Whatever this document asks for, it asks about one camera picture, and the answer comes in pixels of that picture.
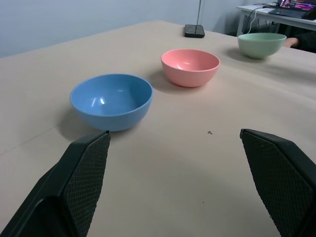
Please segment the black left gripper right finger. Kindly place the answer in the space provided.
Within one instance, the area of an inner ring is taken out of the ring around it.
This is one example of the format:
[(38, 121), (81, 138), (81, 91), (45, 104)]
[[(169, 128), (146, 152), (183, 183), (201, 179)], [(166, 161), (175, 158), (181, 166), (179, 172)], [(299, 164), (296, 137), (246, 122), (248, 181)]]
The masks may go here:
[(256, 190), (281, 237), (316, 237), (316, 164), (292, 141), (240, 131)]

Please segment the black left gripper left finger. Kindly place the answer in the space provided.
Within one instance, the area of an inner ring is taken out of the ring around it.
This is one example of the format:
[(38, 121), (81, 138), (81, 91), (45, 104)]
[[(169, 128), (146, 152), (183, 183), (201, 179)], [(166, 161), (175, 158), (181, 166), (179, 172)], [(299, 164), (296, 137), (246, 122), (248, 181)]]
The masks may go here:
[(108, 131), (72, 142), (37, 181), (0, 237), (87, 237), (109, 146)]

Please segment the person's bare hand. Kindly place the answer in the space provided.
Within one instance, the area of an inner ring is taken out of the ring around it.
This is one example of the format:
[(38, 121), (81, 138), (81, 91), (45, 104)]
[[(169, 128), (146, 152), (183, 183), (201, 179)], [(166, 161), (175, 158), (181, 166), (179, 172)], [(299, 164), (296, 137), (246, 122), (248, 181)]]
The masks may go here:
[(299, 39), (298, 38), (287, 38), (284, 42), (284, 47), (289, 47), (289, 48), (297, 48), (299, 45)]

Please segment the blue bowl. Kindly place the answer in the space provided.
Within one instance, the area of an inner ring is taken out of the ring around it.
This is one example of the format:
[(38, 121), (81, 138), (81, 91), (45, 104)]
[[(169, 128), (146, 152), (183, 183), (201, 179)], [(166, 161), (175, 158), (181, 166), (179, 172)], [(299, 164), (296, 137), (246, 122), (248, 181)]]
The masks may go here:
[(123, 131), (147, 114), (154, 95), (146, 80), (128, 74), (107, 74), (81, 82), (70, 102), (79, 117), (98, 130)]

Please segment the green bowl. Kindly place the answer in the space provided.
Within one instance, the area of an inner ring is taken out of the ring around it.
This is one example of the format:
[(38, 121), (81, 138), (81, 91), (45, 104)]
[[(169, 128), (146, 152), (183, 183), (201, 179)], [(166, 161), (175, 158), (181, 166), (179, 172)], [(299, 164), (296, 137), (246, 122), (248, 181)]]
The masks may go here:
[(277, 53), (287, 37), (276, 33), (249, 33), (237, 37), (242, 54), (250, 58), (263, 59)]

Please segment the person's dark sleeve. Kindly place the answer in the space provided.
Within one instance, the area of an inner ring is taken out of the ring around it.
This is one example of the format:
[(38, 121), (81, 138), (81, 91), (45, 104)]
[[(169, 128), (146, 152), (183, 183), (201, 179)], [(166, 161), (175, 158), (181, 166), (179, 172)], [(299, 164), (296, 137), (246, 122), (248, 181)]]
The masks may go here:
[(295, 49), (316, 53), (316, 31), (294, 28), (291, 30), (290, 38), (299, 39), (300, 43)]

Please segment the red bowl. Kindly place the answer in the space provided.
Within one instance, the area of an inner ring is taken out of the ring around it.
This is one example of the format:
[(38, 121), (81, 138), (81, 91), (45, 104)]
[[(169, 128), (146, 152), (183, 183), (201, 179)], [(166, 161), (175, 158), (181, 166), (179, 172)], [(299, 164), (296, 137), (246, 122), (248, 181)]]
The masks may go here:
[(197, 49), (174, 49), (161, 56), (167, 79), (182, 87), (200, 87), (211, 81), (220, 60), (215, 55)]

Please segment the white desk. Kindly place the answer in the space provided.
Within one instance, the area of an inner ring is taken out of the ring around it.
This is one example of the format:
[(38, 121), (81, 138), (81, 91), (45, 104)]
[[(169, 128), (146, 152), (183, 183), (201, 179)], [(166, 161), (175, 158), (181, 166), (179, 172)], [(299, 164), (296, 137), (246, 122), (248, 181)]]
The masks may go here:
[[(237, 9), (240, 10), (240, 19), (237, 29), (237, 36), (241, 35), (244, 30), (244, 20), (246, 16), (250, 16), (250, 13), (255, 8), (260, 8), (263, 5), (246, 5), (246, 6), (237, 6)], [(256, 18), (260, 18), (262, 20), (267, 20), (271, 22), (281, 23), (284, 25), (292, 26), (292, 27), (298, 27), (303, 28), (311, 31), (316, 31), (316, 20), (305, 20), (305, 19), (297, 19), (297, 18), (291, 18), (286, 16), (278, 16), (269, 14), (269, 9), (259, 9), (259, 11), (256, 13)]]

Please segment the black stand base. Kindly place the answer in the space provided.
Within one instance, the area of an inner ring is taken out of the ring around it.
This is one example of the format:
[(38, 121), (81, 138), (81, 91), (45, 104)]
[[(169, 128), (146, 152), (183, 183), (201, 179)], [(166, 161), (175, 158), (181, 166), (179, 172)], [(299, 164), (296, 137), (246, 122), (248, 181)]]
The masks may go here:
[(202, 39), (205, 37), (204, 28), (202, 25), (185, 25), (184, 37)]

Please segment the black laptop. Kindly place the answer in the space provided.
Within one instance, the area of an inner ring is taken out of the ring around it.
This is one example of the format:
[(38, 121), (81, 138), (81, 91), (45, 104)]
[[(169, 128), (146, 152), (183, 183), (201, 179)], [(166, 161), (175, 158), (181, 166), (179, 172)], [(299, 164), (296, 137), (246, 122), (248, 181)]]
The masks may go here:
[(316, 0), (279, 0), (279, 5), (269, 14), (306, 19), (306, 15), (316, 10)]

